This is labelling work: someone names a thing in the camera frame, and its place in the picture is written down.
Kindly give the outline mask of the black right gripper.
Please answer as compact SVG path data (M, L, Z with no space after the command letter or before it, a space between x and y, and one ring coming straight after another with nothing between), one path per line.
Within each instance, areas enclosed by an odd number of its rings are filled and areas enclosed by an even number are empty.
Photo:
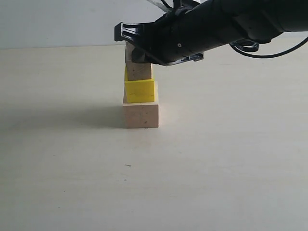
M137 45L131 61L137 64L172 65L193 55L224 46L241 38L235 17L239 4L199 4L165 14L155 22L114 27L114 41Z

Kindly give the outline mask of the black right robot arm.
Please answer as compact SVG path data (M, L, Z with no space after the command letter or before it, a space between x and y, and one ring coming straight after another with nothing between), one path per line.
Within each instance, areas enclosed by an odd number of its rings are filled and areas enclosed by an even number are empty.
M202 60L205 51L227 44L238 50L307 29L305 0L175 0L154 22L117 24L114 40L134 46L134 63L170 66Z

